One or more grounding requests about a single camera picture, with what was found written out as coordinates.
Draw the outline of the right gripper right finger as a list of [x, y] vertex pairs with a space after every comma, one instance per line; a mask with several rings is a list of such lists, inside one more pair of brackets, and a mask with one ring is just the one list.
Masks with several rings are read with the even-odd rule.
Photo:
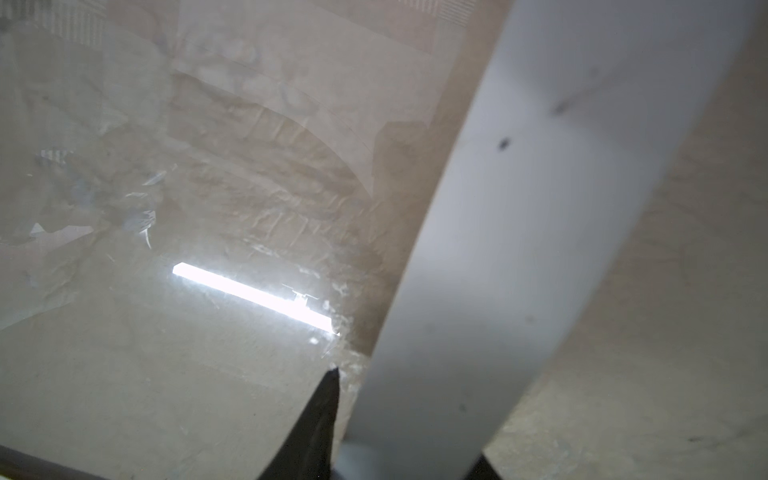
[[477, 462], [464, 477], [465, 480], [502, 480], [502, 477], [496, 472], [491, 463], [484, 455], [481, 455]]

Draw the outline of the clear acrylic sheet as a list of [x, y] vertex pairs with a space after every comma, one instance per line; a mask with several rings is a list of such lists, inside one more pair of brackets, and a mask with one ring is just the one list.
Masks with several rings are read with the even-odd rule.
[[252, 479], [355, 401], [506, 1], [5, 1], [1, 443]]

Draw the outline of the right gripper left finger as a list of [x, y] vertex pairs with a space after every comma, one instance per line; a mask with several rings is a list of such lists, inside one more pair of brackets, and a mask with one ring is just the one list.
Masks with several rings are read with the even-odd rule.
[[333, 479], [332, 451], [340, 372], [328, 370], [258, 480]]

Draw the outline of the waterfall photo with white border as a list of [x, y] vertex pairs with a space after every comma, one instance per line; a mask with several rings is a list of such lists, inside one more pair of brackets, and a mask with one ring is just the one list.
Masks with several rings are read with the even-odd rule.
[[462, 479], [580, 317], [762, 10], [517, 1], [335, 464]]

